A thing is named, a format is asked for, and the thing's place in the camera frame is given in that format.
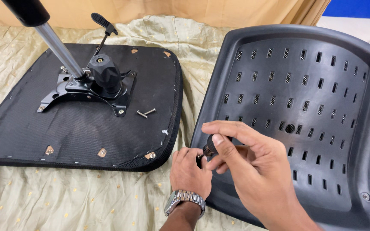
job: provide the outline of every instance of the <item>metal bolt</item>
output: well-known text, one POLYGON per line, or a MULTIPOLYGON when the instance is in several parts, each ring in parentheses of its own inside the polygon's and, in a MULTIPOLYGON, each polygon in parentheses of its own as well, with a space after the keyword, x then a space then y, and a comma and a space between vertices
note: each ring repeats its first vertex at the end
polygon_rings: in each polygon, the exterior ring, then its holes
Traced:
POLYGON ((362 198, 363 198, 365 201, 369 201, 369 200, 370 200, 370 196, 369 196, 369 194, 367 194, 366 192, 363 192, 363 193, 362 193, 362 198))
POLYGON ((144 115, 147 115, 147 114, 149 114, 151 112, 155 112, 155 111, 157 111, 157 110, 155 110, 155 108, 154 108, 154 109, 150 110, 149 112, 144 113, 144 115))
POLYGON ((145 117, 145 118, 148 118, 146 115, 144 115, 144 114, 140 113, 139 111, 137 111, 136 113, 137 113, 138 115, 141 115, 141 116, 145 117))

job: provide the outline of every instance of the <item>round hole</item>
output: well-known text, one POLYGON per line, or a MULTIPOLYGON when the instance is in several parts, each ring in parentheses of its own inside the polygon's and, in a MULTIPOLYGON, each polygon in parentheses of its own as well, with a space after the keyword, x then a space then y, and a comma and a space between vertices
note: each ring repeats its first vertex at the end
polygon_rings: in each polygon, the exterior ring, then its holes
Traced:
POLYGON ((285 131, 286 131, 287 133, 293 133, 293 132, 295 131, 295 125, 293 125, 293 124, 288 124, 288 125, 286 126, 286 128, 285 128, 285 131))

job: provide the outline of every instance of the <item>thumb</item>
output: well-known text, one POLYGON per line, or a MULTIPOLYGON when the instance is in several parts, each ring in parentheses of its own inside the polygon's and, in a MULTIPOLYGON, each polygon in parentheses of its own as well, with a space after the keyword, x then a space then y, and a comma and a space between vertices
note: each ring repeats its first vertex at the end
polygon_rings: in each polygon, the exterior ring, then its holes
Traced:
POLYGON ((213 144, 219 153, 219 156, 229 167, 232 178, 235 176, 243 176, 247 171, 252 171, 253 167, 251 164, 246 162, 236 150, 234 144, 224 135, 214 134, 212 136, 213 144))

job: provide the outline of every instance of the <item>fingernail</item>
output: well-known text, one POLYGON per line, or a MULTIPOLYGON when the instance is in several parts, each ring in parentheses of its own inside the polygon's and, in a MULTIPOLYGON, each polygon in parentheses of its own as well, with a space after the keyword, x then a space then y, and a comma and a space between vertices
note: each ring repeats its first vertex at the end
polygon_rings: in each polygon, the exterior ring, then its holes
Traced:
POLYGON ((224 138, 222 137, 221 134, 217 133, 212 136, 212 141, 213 141, 213 144, 215 144, 216 146, 216 145, 221 144, 224 141, 224 138))

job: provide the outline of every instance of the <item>black knob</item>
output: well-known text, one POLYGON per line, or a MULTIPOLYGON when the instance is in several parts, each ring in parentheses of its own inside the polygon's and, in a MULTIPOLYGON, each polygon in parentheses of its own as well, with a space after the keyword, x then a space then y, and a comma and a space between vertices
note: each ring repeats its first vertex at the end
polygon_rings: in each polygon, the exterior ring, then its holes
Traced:
POLYGON ((95 82, 108 93, 116 93, 121 89, 122 76, 118 66, 104 54, 95 55, 89 62, 89 69, 95 82))

